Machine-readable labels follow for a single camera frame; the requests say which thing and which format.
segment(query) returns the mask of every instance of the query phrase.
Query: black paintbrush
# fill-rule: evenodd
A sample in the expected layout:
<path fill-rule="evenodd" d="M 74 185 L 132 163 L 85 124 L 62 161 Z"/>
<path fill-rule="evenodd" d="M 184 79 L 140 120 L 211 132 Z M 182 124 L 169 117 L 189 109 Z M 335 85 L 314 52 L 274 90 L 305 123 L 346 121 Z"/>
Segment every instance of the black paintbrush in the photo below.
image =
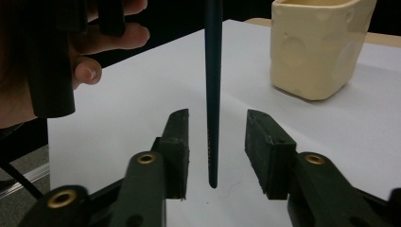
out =
<path fill-rule="evenodd" d="M 205 60 L 209 184 L 218 186 L 222 0 L 206 0 Z"/>

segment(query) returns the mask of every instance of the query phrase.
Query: white table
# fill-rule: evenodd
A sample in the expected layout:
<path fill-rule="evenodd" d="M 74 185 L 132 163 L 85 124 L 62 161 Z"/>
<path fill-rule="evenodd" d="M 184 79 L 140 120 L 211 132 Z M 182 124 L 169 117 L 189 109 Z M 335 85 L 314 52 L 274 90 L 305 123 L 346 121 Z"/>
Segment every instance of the white table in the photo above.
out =
<path fill-rule="evenodd" d="M 269 201 L 244 151 L 246 113 L 270 114 L 298 151 L 330 158 L 350 183 L 382 199 L 401 186 L 401 48 L 365 44 L 353 78 L 326 101 L 306 102 L 270 84 L 270 28 L 223 25 L 218 188 L 207 179 L 203 31 L 104 69 L 80 87 L 77 111 L 49 120 L 51 187 L 90 193 L 149 150 L 169 114 L 189 109 L 186 201 L 167 201 L 168 226 L 291 226 L 286 201 Z"/>

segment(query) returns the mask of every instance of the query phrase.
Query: cream ceramic cup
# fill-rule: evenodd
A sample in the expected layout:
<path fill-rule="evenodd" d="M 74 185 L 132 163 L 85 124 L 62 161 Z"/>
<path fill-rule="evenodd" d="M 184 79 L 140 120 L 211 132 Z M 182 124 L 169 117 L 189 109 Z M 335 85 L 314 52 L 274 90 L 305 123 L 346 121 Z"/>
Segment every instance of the cream ceramic cup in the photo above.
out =
<path fill-rule="evenodd" d="M 275 0 L 270 79 L 309 100 L 326 99 L 353 76 L 376 0 Z"/>

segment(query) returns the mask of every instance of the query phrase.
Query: brass screw insert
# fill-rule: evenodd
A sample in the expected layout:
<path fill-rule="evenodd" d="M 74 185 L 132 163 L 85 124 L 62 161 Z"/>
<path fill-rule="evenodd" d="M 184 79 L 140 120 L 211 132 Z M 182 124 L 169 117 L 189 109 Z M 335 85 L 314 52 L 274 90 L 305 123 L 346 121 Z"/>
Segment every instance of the brass screw insert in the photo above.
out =
<path fill-rule="evenodd" d="M 323 165 L 325 160 L 322 156 L 316 155 L 316 154 L 308 154 L 305 156 L 305 159 L 315 165 Z"/>
<path fill-rule="evenodd" d="M 47 206 L 50 208 L 60 208 L 70 204 L 77 197 L 77 192 L 72 189 L 63 190 L 56 195 L 52 196 L 47 202 Z"/>
<path fill-rule="evenodd" d="M 154 160 L 156 160 L 156 156 L 153 154 L 143 154 L 138 157 L 136 160 L 140 164 L 150 164 L 153 163 Z"/>

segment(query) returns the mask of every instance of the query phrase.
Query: gray floor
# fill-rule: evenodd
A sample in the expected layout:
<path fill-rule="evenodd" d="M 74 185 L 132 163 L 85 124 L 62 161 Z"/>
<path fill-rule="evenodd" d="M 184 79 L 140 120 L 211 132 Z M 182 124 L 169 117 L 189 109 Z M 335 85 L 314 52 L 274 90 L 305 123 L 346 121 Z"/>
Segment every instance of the gray floor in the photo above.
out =
<path fill-rule="evenodd" d="M 29 175 L 33 172 L 37 172 L 37 169 L 48 166 L 48 146 L 35 150 L 11 164 L 23 174 Z M 7 179 L 10 179 L 10 176 L 0 169 L 0 180 Z M 41 177 L 33 184 L 36 185 L 42 193 L 45 194 L 48 192 L 50 189 L 48 171 L 44 174 L 42 173 Z M 18 226 L 24 214 L 36 201 L 23 187 L 19 186 L 19 184 L 14 185 L 12 188 L 16 189 L 0 199 L 1 227 Z"/>

